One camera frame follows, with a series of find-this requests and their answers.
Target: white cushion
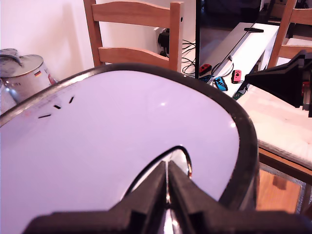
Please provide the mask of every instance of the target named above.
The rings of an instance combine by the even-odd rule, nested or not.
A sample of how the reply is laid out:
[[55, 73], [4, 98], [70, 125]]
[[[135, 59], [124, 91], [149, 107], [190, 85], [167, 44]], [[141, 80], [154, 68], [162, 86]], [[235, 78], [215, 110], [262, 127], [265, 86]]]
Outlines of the white cushion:
[[[303, 40], [303, 39], [296, 39], [296, 38], [290, 38], [288, 42], [286, 43], [287, 45], [306, 45], [306, 46], [312, 46], [312, 41], [311, 40]], [[289, 62], [289, 58], [282, 58], [279, 57], [277, 60], [277, 66], [282, 65], [284, 63]]]
[[308, 111], [254, 86], [237, 102], [252, 119], [259, 146], [312, 169], [312, 118]]

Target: pot lid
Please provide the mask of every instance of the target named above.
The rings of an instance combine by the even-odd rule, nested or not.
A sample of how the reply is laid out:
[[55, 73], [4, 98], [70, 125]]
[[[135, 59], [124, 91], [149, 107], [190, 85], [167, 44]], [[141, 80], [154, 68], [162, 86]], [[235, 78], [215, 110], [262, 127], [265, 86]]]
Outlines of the pot lid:
[[11, 78], [25, 75], [40, 67], [43, 58], [39, 55], [25, 55], [15, 57], [12, 55], [1, 54], [0, 58], [0, 77]]
[[256, 134], [238, 103], [146, 64], [64, 79], [1, 116], [0, 131], [2, 233], [55, 211], [112, 208], [175, 146], [189, 153], [194, 183], [226, 207], [241, 206], [256, 172]]

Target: electrical outlet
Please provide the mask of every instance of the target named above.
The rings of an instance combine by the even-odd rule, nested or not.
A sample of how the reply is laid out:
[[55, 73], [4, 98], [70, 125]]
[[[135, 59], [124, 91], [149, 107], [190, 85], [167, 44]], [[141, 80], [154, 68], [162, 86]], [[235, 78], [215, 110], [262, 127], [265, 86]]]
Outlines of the electrical outlet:
[[160, 28], [160, 27], [154, 28], [155, 39], [156, 39], [155, 42], [156, 42], [156, 46], [157, 46], [157, 54], [160, 54], [160, 52], [164, 50], [164, 48], [160, 47], [160, 45], [158, 44], [158, 36], [159, 36], [159, 34], [161, 34], [164, 30], [165, 30], [165, 28]]

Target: metal pot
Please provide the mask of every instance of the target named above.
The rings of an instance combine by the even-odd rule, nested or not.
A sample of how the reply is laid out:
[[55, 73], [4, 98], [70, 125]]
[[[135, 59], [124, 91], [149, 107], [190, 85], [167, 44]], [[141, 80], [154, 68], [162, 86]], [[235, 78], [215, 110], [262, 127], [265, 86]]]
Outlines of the metal pot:
[[0, 72], [17, 103], [56, 83], [39, 55], [0, 55]]
[[13, 55], [18, 57], [19, 53], [17, 49], [13, 49], [13, 48], [8, 48], [8, 49], [1, 49], [0, 50], [0, 54], [1, 55]]
[[6, 112], [7, 110], [11, 109], [13, 106], [16, 105], [16, 102], [12, 98], [12, 96], [9, 93], [9, 89], [4, 87], [4, 84], [2, 80], [0, 79], [0, 97], [1, 97], [1, 103], [0, 103], [0, 115]]

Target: black mark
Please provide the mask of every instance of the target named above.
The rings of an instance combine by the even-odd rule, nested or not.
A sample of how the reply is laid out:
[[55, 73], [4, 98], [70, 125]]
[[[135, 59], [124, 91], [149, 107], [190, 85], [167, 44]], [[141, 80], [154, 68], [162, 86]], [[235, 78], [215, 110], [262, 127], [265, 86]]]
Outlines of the black mark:
[[72, 98], [69, 100], [69, 104], [72, 103], [73, 99], [74, 99], [74, 96], [72, 96]]
[[38, 118], [45, 118], [45, 117], [49, 117], [49, 116], [51, 116], [51, 114], [45, 115], [45, 116], [40, 116], [40, 117], [38, 117]]

